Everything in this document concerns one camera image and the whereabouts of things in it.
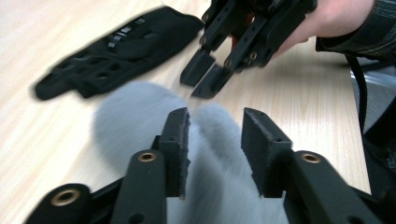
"black robotic claw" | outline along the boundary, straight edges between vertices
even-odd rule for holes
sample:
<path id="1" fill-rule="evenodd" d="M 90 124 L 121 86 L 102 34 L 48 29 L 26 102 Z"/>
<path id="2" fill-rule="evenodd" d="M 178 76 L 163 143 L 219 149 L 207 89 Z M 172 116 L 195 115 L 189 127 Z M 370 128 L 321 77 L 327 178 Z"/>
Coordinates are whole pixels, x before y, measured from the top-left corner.
<path id="1" fill-rule="evenodd" d="M 202 17 L 205 32 L 200 39 L 201 49 L 182 72 L 180 83 L 196 87 L 193 96 L 213 98 L 233 73 L 267 65 L 280 45 L 305 19 L 305 14 L 316 6 L 317 0 L 212 0 Z M 252 18 L 251 24 L 247 24 L 246 18 Z M 238 43 L 223 67 L 212 66 L 215 59 L 210 52 L 229 35 L 239 39 Z"/>
<path id="2" fill-rule="evenodd" d="M 151 149 L 132 156 L 124 178 L 94 193 L 81 184 L 60 186 L 26 224 L 166 223 L 165 199 L 186 192 L 189 120 L 187 108 L 173 111 Z M 395 223 L 395 187 L 380 200 L 351 188 L 324 157 L 292 151 L 291 140 L 261 111 L 245 109 L 241 140 L 259 194 L 284 194 L 290 223 Z"/>

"metal screw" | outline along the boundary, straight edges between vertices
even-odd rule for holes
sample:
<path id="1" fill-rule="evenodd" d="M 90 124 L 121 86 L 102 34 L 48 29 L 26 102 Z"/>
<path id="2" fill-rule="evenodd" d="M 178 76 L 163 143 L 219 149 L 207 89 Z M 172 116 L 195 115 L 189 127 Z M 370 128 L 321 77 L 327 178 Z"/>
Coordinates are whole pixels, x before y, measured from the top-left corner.
<path id="1" fill-rule="evenodd" d="M 232 64 L 233 64 L 233 61 L 231 61 L 230 59 L 227 59 L 227 60 L 224 62 L 224 66 L 225 66 L 225 67 L 231 67 Z"/>
<path id="2" fill-rule="evenodd" d="M 257 59 L 257 52 L 256 51 L 251 52 L 250 53 L 250 60 L 254 61 L 256 59 Z"/>
<path id="3" fill-rule="evenodd" d="M 203 35 L 203 36 L 201 37 L 201 39 L 199 39 L 199 43 L 200 43 L 201 45 L 204 45 L 205 42 L 206 42 L 206 37 Z"/>
<path id="4" fill-rule="evenodd" d="M 202 21 L 203 21 L 203 22 L 207 22 L 208 19 L 209 19 L 209 15 L 208 15 L 208 14 L 205 14 L 205 15 L 202 17 Z"/>

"gray fluffy fabric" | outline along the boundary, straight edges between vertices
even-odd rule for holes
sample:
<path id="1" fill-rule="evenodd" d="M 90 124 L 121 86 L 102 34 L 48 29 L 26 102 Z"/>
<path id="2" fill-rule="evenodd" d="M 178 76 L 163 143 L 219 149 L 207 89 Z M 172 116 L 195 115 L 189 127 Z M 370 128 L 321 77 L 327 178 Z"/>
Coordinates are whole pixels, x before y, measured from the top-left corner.
<path id="1" fill-rule="evenodd" d="M 160 86 L 131 82 L 99 106 L 94 141 L 106 151 L 109 166 L 124 174 L 131 156 L 161 134 L 168 114 L 186 106 Z M 216 104 L 190 113 L 186 197 L 167 199 L 168 223 L 288 223 L 283 199 L 259 196 L 240 147 L 241 130 L 230 114 Z"/>

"wooden table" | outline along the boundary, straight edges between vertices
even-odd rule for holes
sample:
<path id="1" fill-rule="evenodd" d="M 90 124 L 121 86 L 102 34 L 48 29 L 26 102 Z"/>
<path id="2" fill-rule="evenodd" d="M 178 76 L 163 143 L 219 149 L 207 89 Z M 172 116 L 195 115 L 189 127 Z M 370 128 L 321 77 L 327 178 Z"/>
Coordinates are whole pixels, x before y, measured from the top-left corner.
<path id="1" fill-rule="evenodd" d="M 92 152 L 92 114 L 105 96 L 84 100 L 69 92 L 40 102 L 32 86 L 66 55 L 162 4 L 200 17 L 210 1 L 0 2 L 0 223 L 23 222 L 43 195 L 64 183 L 95 191 L 120 177 Z M 289 136 L 293 149 L 325 156 L 348 184 L 369 192 L 346 62 L 342 55 L 315 52 L 314 41 L 234 76 L 211 101 L 190 99 L 192 89 L 178 83 L 198 38 L 139 79 L 173 90 L 190 107 L 217 102 L 238 124 L 243 107 L 259 109 Z M 227 43 L 216 55 L 224 59 L 229 49 Z M 79 172 L 84 162 L 92 169 Z"/>

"gray sleeve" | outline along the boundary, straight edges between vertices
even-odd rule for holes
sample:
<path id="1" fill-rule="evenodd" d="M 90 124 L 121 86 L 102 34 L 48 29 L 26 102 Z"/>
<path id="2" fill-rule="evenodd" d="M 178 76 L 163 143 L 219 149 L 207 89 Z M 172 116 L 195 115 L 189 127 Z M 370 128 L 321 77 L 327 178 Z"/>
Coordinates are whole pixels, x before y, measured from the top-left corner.
<path id="1" fill-rule="evenodd" d="M 396 62 L 396 0 L 376 0 L 363 26 L 334 38 L 317 38 L 317 51 Z"/>

